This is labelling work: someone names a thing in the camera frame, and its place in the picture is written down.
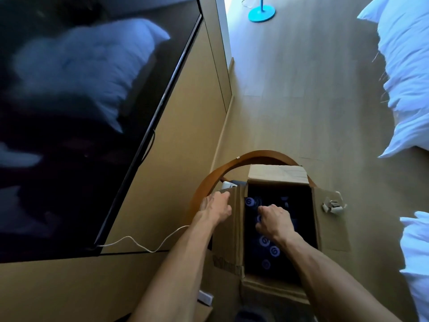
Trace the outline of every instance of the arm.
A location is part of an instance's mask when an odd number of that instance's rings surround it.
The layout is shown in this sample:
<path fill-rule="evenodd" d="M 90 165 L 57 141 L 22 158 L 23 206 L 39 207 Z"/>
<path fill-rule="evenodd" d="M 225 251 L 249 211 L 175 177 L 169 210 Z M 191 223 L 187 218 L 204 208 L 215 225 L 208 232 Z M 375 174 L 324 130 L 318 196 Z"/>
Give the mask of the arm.
<path fill-rule="evenodd" d="M 278 244 L 292 261 L 320 321 L 400 322 L 361 284 L 294 231 L 289 212 L 275 205 L 258 208 L 256 229 Z"/>
<path fill-rule="evenodd" d="M 218 223 L 231 215 L 229 192 L 203 200 L 143 295 L 130 322 L 191 321 L 200 289 L 207 245 Z"/>

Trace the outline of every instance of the blue lamp base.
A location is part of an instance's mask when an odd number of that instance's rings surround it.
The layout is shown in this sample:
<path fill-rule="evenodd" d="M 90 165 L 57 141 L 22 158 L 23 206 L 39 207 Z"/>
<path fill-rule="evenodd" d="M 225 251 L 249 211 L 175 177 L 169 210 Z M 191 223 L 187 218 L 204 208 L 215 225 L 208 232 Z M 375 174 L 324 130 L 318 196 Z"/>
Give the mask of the blue lamp base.
<path fill-rule="evenodd" d="M 249 12 L 249 20 L 254 23 L 261 23 L 267 20 L 270 20 L 275 15 L 275 9 L 271 5 L 263 6 L 263 11 L 261 7 L 256 7 Z"/>

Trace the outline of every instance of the hand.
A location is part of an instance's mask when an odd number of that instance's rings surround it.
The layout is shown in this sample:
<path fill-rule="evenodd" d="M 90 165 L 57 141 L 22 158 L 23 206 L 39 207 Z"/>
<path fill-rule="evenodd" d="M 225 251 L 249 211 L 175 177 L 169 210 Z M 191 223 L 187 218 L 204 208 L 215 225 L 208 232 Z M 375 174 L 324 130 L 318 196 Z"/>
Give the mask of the hand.
<path fill-rule="evenodd" d="M 288 211 L 272 204 L 268 207 L 258 207 L 258 212 L 261 222 L 256 224 L 256 230 L 266 238 L 277 244 L 287 243 L 292 238 L 301 238 L 293 228 Z"/>
<path fill-rule="evenodd" d="M 200 205 L 201 215 L 207 216 L 217 226 L 231 215 L 231 206 L 228 205 L 229 192 L 215 192 L 204 198 Z"/>

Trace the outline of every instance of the tv screen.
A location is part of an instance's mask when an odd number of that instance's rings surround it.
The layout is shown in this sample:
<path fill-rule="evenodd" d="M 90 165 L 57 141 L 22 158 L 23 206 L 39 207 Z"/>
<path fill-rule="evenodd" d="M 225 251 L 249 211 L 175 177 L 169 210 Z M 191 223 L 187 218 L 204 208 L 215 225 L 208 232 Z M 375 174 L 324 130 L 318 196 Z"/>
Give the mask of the tv screen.
<path fill-rule="evenodd" d="M 200 20 L 197 0 L 0 0 L 0 261 L 97 254 Z"/>

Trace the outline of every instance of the brown curved backrest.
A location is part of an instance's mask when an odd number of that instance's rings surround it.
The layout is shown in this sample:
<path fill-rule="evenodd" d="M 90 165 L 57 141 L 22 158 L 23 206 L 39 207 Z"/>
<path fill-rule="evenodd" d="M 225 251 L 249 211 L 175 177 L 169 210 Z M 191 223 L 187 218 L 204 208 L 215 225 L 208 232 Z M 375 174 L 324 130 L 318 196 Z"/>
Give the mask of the brown curved backrest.
<path fill-rule="evenodd" d="M 192 221 L 193 217 L 200 209 L 203 198 L 212 193 L 217 182 L 219 182 L 223 175 L 234 168 L 253 164 L 299 166 L 298 163 L 289 156 L 273 150 L 256 150 L 237 157 L 229 163 L 215 169 L 201 182 L 190 201 L 186 223 L 188 224 Z M 310 186 L 316 186 L 311 178 L 308 178 L 308 182 Z"/>

